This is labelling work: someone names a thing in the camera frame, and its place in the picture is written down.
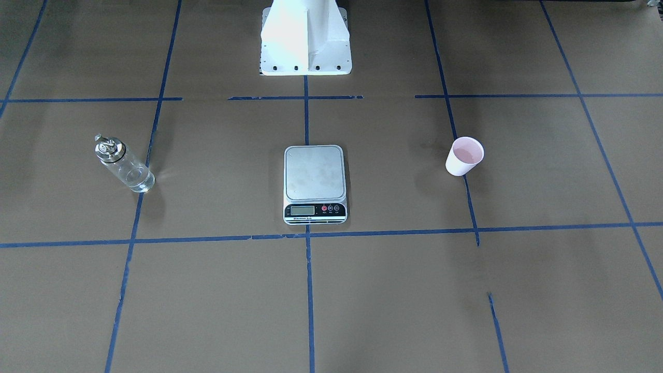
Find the pink paper cup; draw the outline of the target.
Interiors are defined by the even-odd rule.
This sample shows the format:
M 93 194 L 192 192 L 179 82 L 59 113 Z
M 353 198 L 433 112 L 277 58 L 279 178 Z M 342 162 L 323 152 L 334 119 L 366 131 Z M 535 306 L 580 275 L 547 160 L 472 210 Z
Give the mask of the pink paper cup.
M 451 175 L 461 177 L 481 163 L 484 156 L 484 147 L 478 140 L 467 136 L 459 137 L 452 143 L 445 167 Z

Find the glass sauce bottle metal spout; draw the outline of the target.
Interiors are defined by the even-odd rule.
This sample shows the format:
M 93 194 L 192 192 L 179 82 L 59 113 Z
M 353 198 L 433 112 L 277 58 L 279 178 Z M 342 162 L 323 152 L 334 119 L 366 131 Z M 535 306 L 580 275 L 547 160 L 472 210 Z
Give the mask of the glass sauce bottle metal spout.
M 95 155 L 131 191 L 146 193 L 154 186 L 154 174 L 119 138 L 95 135 Z

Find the silver digital kitchen scale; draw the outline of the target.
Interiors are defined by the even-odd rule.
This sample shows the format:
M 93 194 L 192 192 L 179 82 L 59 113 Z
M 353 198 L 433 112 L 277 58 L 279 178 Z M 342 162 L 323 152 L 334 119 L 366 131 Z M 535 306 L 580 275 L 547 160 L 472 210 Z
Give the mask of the silver digital kitchen scale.
M 337 145 L 290 146 L 283 161 L 283 220 L 291 226 L 348 219 L 345 155 Z

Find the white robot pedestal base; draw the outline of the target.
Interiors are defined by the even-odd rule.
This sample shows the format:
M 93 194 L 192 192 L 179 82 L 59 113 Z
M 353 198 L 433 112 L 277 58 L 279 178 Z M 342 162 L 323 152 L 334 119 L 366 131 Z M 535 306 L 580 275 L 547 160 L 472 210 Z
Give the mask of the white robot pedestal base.
M 274 1 L 263 9 L 261 74 L 337 76 L 352 69 L 348 12 L 336 1 Z

